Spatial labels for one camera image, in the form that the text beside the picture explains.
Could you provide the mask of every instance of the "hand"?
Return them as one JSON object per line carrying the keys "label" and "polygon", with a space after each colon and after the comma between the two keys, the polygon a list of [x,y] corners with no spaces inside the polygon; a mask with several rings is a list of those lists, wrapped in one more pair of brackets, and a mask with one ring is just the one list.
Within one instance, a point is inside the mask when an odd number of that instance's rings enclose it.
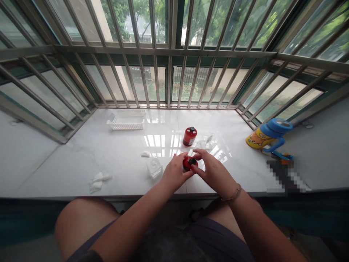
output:
{"label": "hand", "polygon": [[161,178],[160,182],[168,186],[173,192],[179,189],[188,178],[194,175],[194,171],[192,170],[185,173],[182,171],[183,159],[187,155],[188,152],[181,153],[180,155],[174,154]]}
{"label": "hand", "polygon": [[222,198],[231,198],[236,193],[238,185],[229,174],[223,164],[213,155],[203,149],[194,149],[193,158],[196,160],[202,159],[205,163],[206,171],[192,165],[194,171],[216,191]]}

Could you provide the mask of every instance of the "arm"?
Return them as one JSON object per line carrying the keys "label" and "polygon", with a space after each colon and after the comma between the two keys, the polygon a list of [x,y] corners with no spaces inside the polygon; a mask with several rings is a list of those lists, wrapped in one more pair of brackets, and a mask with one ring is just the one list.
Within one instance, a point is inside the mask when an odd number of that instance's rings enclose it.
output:
{"label": "arm", "polygon": [[183,158],[187,154],[175,154],[160,182],[115,221],[90,250],[96,251],[104,262],[128,260],[163,205],[194,174],[193,171],[182,172]]}
{"label": "arm", "polygon": [[[206,150],[194,149],[197,160],[204,160],[206,171],[192,166],[195,172],[222,198],[232,198],[238,188],[223,164]],[[245,190],[229,206],[256,261],[306,261],[263,209]]]}

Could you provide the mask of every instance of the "bottle handle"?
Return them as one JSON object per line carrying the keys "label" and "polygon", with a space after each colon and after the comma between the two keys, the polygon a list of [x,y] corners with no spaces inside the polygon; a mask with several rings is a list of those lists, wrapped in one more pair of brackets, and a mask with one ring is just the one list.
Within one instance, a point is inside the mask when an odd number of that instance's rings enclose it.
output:
{"label": "bottle handle", "polygon": [[270,153],[275,149],[277,149],[278,147],[281,147],[285,143],[285,139],[283,137],[278,137],[277,139],[279,140],[277,144],[273,145],[271,148],[263,149],[263,151],[266,153]]}

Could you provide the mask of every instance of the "black bottle cap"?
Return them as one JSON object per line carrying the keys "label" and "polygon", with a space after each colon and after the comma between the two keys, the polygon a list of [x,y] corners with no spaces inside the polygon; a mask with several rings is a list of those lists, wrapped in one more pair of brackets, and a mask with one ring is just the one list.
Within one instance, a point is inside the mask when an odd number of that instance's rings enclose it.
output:
{"label": "black bottle cap", "polygon": [[192,165],[192,164],[196,164],[196,159],[195,158],[191,158],[189,159],[189,164]]}

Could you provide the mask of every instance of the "blue water bottle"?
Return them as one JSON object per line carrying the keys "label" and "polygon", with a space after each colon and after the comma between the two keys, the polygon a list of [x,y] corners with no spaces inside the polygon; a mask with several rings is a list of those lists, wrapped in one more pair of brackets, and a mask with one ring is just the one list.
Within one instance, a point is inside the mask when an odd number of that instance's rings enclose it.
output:
{"label": "blue water bottle", "polygon": [[269,149],[263,149],[264,152],[272,152],[285,143],[282,137],[285,133],[291,131],[293,126],[290,122],[281,118],[273,118],[267,123],[262,124],[253,134],[246,138],[246,143],[253,148],[261,149],[278,139],[279,142]]}

